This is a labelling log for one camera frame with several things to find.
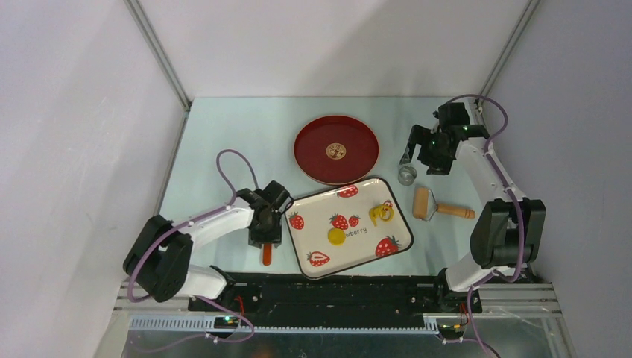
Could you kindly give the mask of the wooden dough roller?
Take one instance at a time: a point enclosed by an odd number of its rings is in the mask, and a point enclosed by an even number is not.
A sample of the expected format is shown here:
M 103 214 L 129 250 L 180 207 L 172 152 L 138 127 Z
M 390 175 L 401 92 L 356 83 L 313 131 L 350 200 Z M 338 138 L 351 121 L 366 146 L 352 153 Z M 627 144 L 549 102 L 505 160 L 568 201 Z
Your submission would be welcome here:
M 428 222 L 437 214 L 455 216 L 462 219 L 475 219 L 475 210 L 451 204 L 439 203 L 429 188 L 417 187 L 414 192 L 413 217 Z

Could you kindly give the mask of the red round tray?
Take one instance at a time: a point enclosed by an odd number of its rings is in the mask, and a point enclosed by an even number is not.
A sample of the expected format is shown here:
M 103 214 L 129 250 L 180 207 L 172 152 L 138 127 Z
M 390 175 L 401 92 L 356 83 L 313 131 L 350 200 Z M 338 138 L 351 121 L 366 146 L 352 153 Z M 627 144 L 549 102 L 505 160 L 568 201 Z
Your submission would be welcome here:
M 379 141 L 362 121 L 345 115 L 316 118 L 301 128 L 293 144 L 294 159 L 312 180 L 332 186 L 367 176 L 379 159 Z

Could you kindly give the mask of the white strawberry rectangular tray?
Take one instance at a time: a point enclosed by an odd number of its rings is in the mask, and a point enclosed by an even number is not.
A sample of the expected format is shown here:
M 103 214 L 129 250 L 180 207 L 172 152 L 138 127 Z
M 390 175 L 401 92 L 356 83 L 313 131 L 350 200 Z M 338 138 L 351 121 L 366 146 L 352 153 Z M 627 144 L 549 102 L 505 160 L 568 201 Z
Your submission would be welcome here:
M 289 236 L 301 273 L 311 280 L 407 251 L 414 234 L 390 185 L 369 178 L 294 201 L 285 213 Z M 346 234 L 332 245 L 332 228 Z

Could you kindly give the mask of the yellow dough piece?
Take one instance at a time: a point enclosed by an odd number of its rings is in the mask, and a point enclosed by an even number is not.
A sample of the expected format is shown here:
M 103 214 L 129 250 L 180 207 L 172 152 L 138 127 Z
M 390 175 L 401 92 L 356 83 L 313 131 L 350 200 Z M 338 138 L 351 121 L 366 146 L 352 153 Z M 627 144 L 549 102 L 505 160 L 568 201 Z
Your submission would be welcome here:
M 344 230 L 336 227 L 332 228 L 327 234 L 327 239 L 332 245 L 343 245 L 346 238 Z

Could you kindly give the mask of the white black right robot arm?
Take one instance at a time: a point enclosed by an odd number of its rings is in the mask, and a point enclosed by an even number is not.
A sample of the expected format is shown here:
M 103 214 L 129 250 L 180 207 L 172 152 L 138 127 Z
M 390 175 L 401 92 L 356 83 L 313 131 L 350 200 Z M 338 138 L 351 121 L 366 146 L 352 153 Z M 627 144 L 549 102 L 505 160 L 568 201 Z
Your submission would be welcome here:
M 462 304 L 463 292 L 475 290 L 494 277 L 514 282 L 523 266 L 535 261 L 546 206 L 518 188 L 493 147 L 499 133 L 473 124 L 461 97 L 439 106 L 433 116 L 437 120 L 433 128 L 411 127 L 399 160 L 399 182 L 412 185 L 417 176 L 414 160 L 426 166 L 427 175 L 448 175 L 458 162 L 483 206 L 470 235 L 469 253 L 437 276 L 434 304 L 451 312 Z

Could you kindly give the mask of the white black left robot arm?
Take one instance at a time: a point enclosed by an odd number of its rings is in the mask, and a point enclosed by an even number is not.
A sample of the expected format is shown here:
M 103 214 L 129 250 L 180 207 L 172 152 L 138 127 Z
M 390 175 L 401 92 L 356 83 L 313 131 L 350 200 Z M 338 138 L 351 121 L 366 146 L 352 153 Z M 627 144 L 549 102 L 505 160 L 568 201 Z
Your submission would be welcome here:
M 217 310 L 236 300 L 233 281 L 217 266 L 197 266 L 193 253 L 233 231 L 246 229 L 250 246 L 262 250 L 264 263 L 282 242 L 281 218 L 293 204 L 290 192 L 275 180 L 264 189 L 241 189 L 223 207 L 174 224 L 161 215 L 146 221 L 122 268 L 130 284 L 139 284 L 158 303 L 201 296 Z

